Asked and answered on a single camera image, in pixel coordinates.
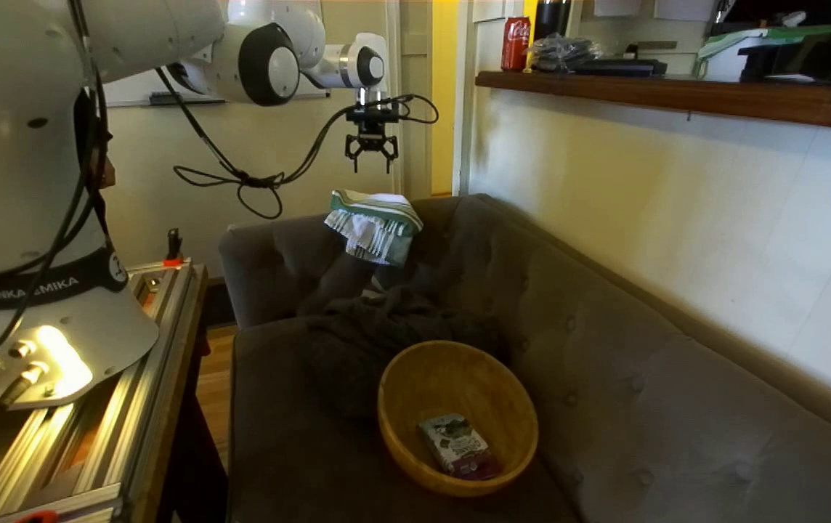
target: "table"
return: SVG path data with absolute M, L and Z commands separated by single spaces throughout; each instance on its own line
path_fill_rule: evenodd
M 223 521 L 228 475 L 194 401 L 206 270 L 130 270 L 155 348 L 75 404 L 0 412 L 0 521 Z

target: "wall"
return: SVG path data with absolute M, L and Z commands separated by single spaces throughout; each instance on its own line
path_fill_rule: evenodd
M 324 22 L 328 41 L 353 41 L 356 33 L 389 33 L 383 0 L 324 0 Z M 213 141 L 247 173 L 273 176 L 296 170 L 312 141 L 327 119 L 356 103 L 356 94 L 334 94 L 331 99 L 299 99 L 286 107 L 219 106 L 199 107 L 199 119 Z M 165 234 L 171 226 L 183 237 L 183 251 L 219 274 L 216 244 L 228 224 L 257 224 L 261 218 L 239 206 L 237 189 L 193 189 L 171 176 L 171 167 L 194 167 L 222 173 L 216 158 L 189 131 L 181 110 L 168 107 L 116 107 L 110 110 L 110 161 L 119 184 L 106 193 L 107 222 L 116 251 L 125 264 L 155 263 L 165 253 Z M 286 216 L 315 216 L 328 210 L 331 189 L 396 193 L 401 187 L 401 167 L 380 158 L 361 158 L 356 176 L 353 161 L 343 158 L 343 141 L 356 128 L 337 122 L 324 147 L 324 158 L 293 187 L 282 189 Z
M 470 71 L 499 67 L 504 23 Z M 831 131 L 466 91 L 460 193 L 489 193 L 597 263 L 831 389 Z

